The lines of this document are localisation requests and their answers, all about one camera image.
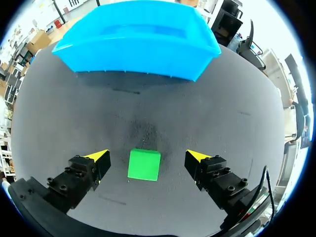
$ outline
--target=blue plastic bin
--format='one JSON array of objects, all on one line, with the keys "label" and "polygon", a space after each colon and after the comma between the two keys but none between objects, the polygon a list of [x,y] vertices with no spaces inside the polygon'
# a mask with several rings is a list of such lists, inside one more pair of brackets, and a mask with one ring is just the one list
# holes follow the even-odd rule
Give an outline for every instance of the blue plastic bin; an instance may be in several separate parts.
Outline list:
[{"label": "blue plastic bin", "polygon": [[52,53],[74,72],[130,71],[196,81],[221,49],[195,8],[136,0],[95,8]]}]

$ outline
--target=green block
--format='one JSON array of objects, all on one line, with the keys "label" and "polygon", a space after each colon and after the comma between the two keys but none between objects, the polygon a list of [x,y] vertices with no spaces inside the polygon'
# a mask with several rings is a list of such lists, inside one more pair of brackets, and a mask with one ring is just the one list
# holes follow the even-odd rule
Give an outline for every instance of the green block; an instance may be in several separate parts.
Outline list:
[{"label": "green block", "polygon": [[157,151],[133,149],[129,155],[128,177],[157,181],[161,154]]}]

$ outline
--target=black cable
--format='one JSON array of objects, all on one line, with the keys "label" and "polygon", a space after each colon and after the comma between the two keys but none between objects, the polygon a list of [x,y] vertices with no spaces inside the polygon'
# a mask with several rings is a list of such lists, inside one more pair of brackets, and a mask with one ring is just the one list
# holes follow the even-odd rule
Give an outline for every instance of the black cable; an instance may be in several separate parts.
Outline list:
[{"label": "black cable", "polygon": [[275,201],[274,201],[274,197],[273,197],[273,193],[272,193],[272,189],[271,189],[270,176],[269,176],[268,169],[267,169],[266,176],[267,176],[269,195],[270,195],[271,206],[272,206],[272,215],[271,215],[271,218],[270,218],[270,222],[271,222],[273,220],[274,216],[275,216],[276,208],[275,208]]}]

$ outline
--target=black table surface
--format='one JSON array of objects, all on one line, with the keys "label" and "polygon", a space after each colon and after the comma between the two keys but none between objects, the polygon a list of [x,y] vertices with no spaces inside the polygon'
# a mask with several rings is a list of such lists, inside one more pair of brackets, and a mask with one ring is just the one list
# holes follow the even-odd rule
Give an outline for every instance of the black table surface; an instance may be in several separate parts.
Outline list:
[{"label": "black table surface", "polygon": [[[255,188],[268,165],[274,188],[284,148],[282,102],[269,79],[221,47],[196,82],[123,72],[73,73],[38,53],[13,116],[17,178],[55,177],[76,154],[109,149],[112,167],[68,215],[100,229],[204,237],[226,213],[184,168],[186,149],[219,154]],[[158,181],[128,179],[133,148],[158,150]]]}]

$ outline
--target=chair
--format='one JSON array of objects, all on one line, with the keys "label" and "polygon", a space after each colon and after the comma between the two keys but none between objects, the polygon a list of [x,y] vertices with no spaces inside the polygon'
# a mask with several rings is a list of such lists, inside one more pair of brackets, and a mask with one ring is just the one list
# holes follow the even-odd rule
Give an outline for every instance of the chair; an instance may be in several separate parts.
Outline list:
[{"label": "chair", "polygon": [[[262,59],[259,57],[263,53],[262,49],[253,41],[253,22],[251,20],[251,30],[250,35],[247,37],[246,40],[243,40],[239,43],[237,54],[239,54],[241,57],[246,59],[248,62],[250,62],[252,65],[254,65],[256,68],[258,68],[260,71],[263,71],[266,69],[265,63],[262,61]],[[261,53],[257,54],[254,52],[251,48],[252,44],[256,45]]]}]

